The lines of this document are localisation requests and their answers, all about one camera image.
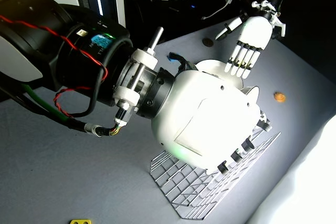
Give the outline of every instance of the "green cable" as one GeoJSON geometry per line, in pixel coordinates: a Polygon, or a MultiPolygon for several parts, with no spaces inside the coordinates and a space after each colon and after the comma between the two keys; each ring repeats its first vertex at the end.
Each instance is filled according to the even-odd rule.
{"type": "Polygon", "coordinates": [[[27,94],[39,105],[41,105],[44,109],[49,111],[51,114],[56,116],[58,119],[60,119],[62,122],[66,122],[69,120],[69,118],[62,113],[60,113],[58,110],[53,108],[50,104],[48,104],[46,101],[44,101],[42,98],[40,98],[29,85],[22,84],[22,87],[27,92],[27,94]]]}

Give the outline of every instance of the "wire basket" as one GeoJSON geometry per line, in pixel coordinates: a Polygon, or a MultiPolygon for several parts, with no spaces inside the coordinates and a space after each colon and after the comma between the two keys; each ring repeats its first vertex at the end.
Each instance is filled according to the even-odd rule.
{"type": "Polygon", "coordinates": [[[185,164],[167,151],[152,160],[150,174],[182,219],[203,220],[279,135],[280,132],[246,153],[240,163],[230,165],[226,175],[219,170],[207,175],[205,170],[185,164]]]}

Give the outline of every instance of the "red wire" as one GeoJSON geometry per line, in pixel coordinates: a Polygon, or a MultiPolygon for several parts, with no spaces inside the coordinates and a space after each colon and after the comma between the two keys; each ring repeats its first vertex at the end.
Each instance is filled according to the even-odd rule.
{"type": "MultiPolygon", "coordinates": [[[[41,29],[41,30],[45,30],[45,31],[48,31],[49,33],[51,33],[52,35],[54,36],[57,36],[57,37],[60,37],[63,41],[65,41],[71,48],[73,48],[74,50],[77,50],[77,51],[80,51],[83,55],[85,55],[86,57],[88,57],[90,60],[92,60],[95,64],[99,65],[103,70],[104,70],[104,75],[101,79],[101,81],[103,82],[107,75],[108,75],[108,71],[107,71],[107,68],[100,62],[100,61],[97,61],[91,54],[89,54],[88,52],[82,50],[82,49],[78,49],[71,41],[70,39],[68,39],[67,37],[65,36],[62,36],[62,35],[59,35],[57,32],[55,32],[54,30],[50,29],[49,27],[47,26],[36,26],[36,25],[33,25],[33,24],[30,24],[30,23],[27,23],[25,21],[22,21],[22,20],[10,20],[2,15],[0,15],[0,19],[2,19],[3,21],[7,22],[7,23],[10,23],[10,24],[13,24],[13,23],[19,23],[19,24],[23,24],[27,27],[30,27],[30,28],[33,28],[33,29],[41,29]]],[[[61,89],[58,93],[56,93],[55,95],[55,98],[54,98],[54,103],[55,103],[55,106],[57,107],[57,109],[62,112],[64,115],[68,116],[68,117],[72,117],[68,112],[66,112],[65,110],[63,110],[61,108],[61,105],[58,103],[58,99],[59,97],[61,96],[62,93],[64,92],[67,92],[67,91],[75,91],[75,90],[79,90],[79,89],[86,89],[86,90],[89,90],[91,89],[90,87],[76,87],[74,89],[70,89],[70,88],[67,88],[67,89],[61,89]]]]}

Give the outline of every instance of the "table surface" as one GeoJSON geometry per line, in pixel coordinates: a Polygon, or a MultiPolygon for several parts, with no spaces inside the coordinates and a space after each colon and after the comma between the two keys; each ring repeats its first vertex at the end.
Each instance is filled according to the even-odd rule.
{"type": "MultiPolygon", "coordinates": [[[[177,38],[156,48],[160,66],[176,73],[170,51],[197,63],[226,62],[238,33],[205,47],[224,23],[177,38]]],[[[336,87],[292,51],[272,40],[245,86],[259,86],[258,104],[282,135],[202,223],[244,223],[286,172],[319,127],[336,113],[336,87]],[[275,91],[287,96],[277,103],[275,91]]],[[[54,93],[38,89],[52,103],[54,93]]],[[[65,94],[69,110],[83,110],[88,98],[65,94]]],[[[86,122],[113,125],[116,108],[98,104],[86,122]]],[[[151,122],[134,116],[116,137],[95,138],[42,116],[13,101],[0,104],[0,222],[65,224],[194,223],[182,220],[149,175],[150,160],[162,151],[151,122]]]]}

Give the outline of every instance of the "dark background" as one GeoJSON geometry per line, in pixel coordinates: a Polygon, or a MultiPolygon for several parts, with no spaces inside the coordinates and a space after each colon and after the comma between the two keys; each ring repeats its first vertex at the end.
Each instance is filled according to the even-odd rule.
{"type": "MultiPolygon", "coordinates": [[[[157,26],[165,28],[162,41],[170,40],[238,16],[239,10],[249,8],[252,1],[234,0],[212,18],[201,20],[224,6],[225,0],[125,0],[126,24],[133,41],[141,47],[148,43],[157,26]]],[[[335,0],[284,0],[280,20],[287,25],[281,42],[336,83],[334,3],[335,0]]]]}

